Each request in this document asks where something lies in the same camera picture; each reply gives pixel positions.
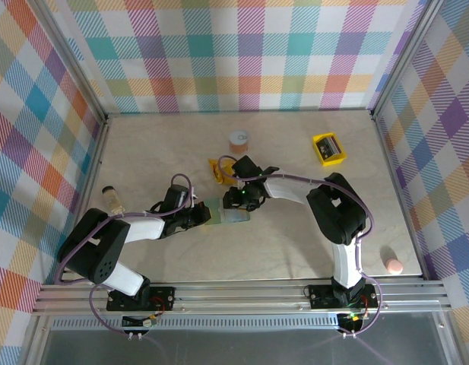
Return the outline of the yellow card bin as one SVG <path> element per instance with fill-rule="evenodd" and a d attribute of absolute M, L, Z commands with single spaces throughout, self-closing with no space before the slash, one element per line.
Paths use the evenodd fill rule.
<path fill-rule="evenodd" d="M 322 156 L 321 156 L 321 154 L 320 154 L 320 152 L 319 152 L 319 150 L 316 146 L 316 142 L 323 139 L 323 138 L 328 138 L 332 135 L 336 138 L 336 140 L 337 140 L 337 142 L 340 146 L 341 153 L 340 154 L 334 154 L 332 157 L 328 158 L 327 160 L 323 160 Z M 341 142 L 339 141 L 339 138 L 333 132 L 320 134 L 320 135 L 314 135 L 312 137 L 312 145 L 313 145 L 313 148 L 315 150 L 316 156 L 318 157 L 318 159 L 319 159 L 319 161 L 320 161 L 320 163 L 323 167 L 329 167 L 329 166 L 333 166 L 333 165 L 342 163 L 347 158 L 347 154 L 346 154 Z"/>

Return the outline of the yellow snack packet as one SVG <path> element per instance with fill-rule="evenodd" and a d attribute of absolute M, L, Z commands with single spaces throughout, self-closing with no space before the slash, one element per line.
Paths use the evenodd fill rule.
<path fill-rule="evenodd" d="M 217 183 L 226 186 L 237 184 L 237 181 L 233 178 L 235 174 L 233 171 L 234 160 L 222 159 L 221 163 L 218 163 L 218 159 L 209 159 L 208 163 Z"/>

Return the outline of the orange tin can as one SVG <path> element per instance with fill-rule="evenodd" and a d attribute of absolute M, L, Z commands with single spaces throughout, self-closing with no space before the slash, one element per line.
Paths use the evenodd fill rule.
<path fill-rule="evenodd" d="M 249 149 L 250 136 L 247 131 L 236 130 L 229 136 L 230 151 L 234 154 L 243 154 Z"/>

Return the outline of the small glass jar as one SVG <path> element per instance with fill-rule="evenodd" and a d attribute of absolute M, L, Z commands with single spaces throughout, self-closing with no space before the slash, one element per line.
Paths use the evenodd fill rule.
<path fill-rule="evenodd" d="M 125 207 L 122 204 L 119 195 L 113 186 L 105 186 L 101 190 L 103 199 L 107 208 L 113 214 L 125 213 Z"/>

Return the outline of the small circuit board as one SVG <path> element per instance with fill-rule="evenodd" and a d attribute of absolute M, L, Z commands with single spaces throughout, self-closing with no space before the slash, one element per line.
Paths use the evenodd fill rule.
<path fill-rule="evenodd" d="M 340 332 L 358 332 L 362 329 L 364 315 L 361 313 L 340 313 L 337 315 Z"/>
<path fill-rule="evenodd" d="M 146 317 L 140 316 L 123 316 L 122 326 L 123 327 L 145 327 L 150 328 L 157 324 L 158 316 L 150 315 Z"/>

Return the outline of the perforated metal strip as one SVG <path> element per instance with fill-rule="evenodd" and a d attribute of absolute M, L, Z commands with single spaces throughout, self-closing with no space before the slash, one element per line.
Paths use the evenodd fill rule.
<path fill-rule="evenodd" d="M 132 330 L 151 329 L 337 329 L 339 323 L 334 313 L 315 313 L 310 315 L 274 315 L 274 316 L 167 316 L 155 321 L 146 321 L 147 325 L 128 326 L 124 318 L 108 320 L 114 328 L 132 328 Z M 65 316 L 52 321 L 51 329 L 60 330 L 101 330 L 107 329 L 91 316 Z"/>

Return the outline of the grey metal sheet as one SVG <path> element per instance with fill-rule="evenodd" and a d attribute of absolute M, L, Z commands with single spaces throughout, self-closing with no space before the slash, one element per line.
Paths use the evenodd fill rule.
<path fill-rule="evenodd" d="M 443 313 L 383 314 L 366 332 L 180 328 L 127 339 L 90 316 L 37 321 L 19 365 L 469 365 Z"/>

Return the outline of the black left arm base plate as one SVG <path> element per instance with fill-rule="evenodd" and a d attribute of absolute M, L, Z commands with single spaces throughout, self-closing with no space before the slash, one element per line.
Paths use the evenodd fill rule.
<path fill-rule="evenodd" d="M 108 293 L 108 312 L 164 312 L 171 311 L 175 301 L 174 287 L 150 286 L 134 296 L 113 290 Z"/>

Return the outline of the aluminium mounting rail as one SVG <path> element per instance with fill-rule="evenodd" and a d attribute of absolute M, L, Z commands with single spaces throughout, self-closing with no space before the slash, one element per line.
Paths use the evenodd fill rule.
<path fill-rule="evenodd" d="M 328 280 L 193 281 L 155 283 L 174 287 L 175 301 L 169 315 L 307 314 L 313 312 L 304 294 L 308 285 L 326 285 Z M 450 299 L 441 281 L 420 277 L 379 278 L 373 284 L 379 305 L 370 313 L 424 313 L 448 311 Z M 32 314 L 82 315 L 95 309 L 107 312 L 107 290 L 91 291 L 91 285 L 45 285 Z"/>

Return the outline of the aluminium table side rail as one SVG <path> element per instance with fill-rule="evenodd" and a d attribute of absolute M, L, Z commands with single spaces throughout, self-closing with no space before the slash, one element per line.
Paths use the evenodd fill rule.
<path fill-rule="evenodd" d="M 414 248 L 414 252 L 416 254 L 418 264 L 419 264 L 420 269 L 422 271 L 422 274 L 420 275 L 420 277 L 423 280 L 428 281 L 430 279 L 429 271 L 428 271 L 428 268 L 426 266 L 424 255 L 423 255 L 423 252 L 421 250 L 420 244 L 419 244 L 418 239 L 417 239 L 417 234 L 416 234 L 416 231 L 414 229 L 413 222 L 412 222 L 411 217 L 410 217 L 410 213 L 409 213 L 409 211 L 407 209 L 407 206 L 406 206 L 406 201 L 404 199 L 403 189 L 401 188 L 401 184 L 400 184 L 400 181 L 398 179 L 396 169 L 393 166 L 393 163 L 392 163 L 392 160 L 391 160 L 390 150 L 389 150 L 387 144 L 385 143 L 385 138 L 384 138 L 384 135 L 382 133 L 381 127 L 379 126 L 378 118 L 374 115 L 373 112 L 370 112 L 369 116 L 370 116 L 370 118 L 372 120 L 372 123 L 375 127 L 376 135 L 378 137 L 381 149 L 382 149 L 383 154 L 385 156 L 385 162 L 387 163 L 387 166 L 388 166 L 388 171 L 389 171 L 391 181 L 392 181 L 392 184 L 393 184 L 393 187 L 394 187 L 394 190 L 395 190 L 395 194 L 396 194 L 397 199 L 398 199 L 398 204 L 400 206 L 401 213 L 403 214 L 404 222 L 405 222 L 407 231 L 409 233 L 410 241 L 411 241 L 412 246 Z"/>
<path fill-rule="evenodd" d="M 77 214 L 75 215 L 74 223 L 78 224 L 80 218 L 83 217 L 85 214 L 86 208 L 90 202 L 90 197 L 93 193 L 93 188 L 96 182 L 96 178 L 98 172 L 100 170 L 100 166 L 102 165 L 103 161 L 103 154 L 106 148 L 107 139 L 109 136 L 110 130 L 110 123 L 112 119 L 112 114 L 107 113 L 103 121 L 100 123 L 99 133 L 97 136 L 97 144 L 93 151 L 93 157 L 90 162 L 90 166 L 87 171 L 86 181 L 82 189 L 81 197 L 78 202 L 78 209 Z M 82 282 L 87 282 L 87 279 L 74 279 L 72 281 L 63 281 L 62 276 L 66 269 L 66 265 L 68 262 L 76 255 L 76 253 L 82 248 L 82 246 L 89 240 L 88 236 L 86 235 L 83 239 L 81 239 L 76 246 L 73 246 L 68 254 L 63 258 L 58 260 L 58 267 L 54 274 L 54 284 L 66 286 L 66 285 L 73 285 Z"/>

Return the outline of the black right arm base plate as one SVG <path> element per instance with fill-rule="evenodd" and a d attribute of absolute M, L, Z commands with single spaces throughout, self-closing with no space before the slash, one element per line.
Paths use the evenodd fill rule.
<path fill-rule="evenodd" d="M 332 285 L 308 285 L 304 294 L 312 309 L 375 309 L 379 305 L 373 285 L 361 288 L 336 288 Z"/>

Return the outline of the aluminium frame post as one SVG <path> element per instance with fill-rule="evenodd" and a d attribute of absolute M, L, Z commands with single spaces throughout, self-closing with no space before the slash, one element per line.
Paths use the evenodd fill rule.
<path fill-rule="evenodd" d="M 85 73 L 83 72 L 77 58 L 75 57 L 68 41 L 60 30 L 52 12 L 49 10 L 45 0 L 27 0 L 27 4 L 32 9 L 36 18 L 42 25 L 47 36 L 50 38 L 56 52 L 59 54 L 65 67 L 70 71 L 71 76 L 75 80 L 79 91 L 83 94 L 84 99 L 90 106 L 93 114 L 102 122 L 106 123 L 107 113 L 100 105 L 99 99 L 92 86 L 90 85 Z"/>
<path fill-rule="evenodd" d="M 367 104 L 376 121 L 395 93 L 410 61 L 416 55 L 436 15 L 446 0 L 407 0 L 376 72 L 374 94 Z"/>

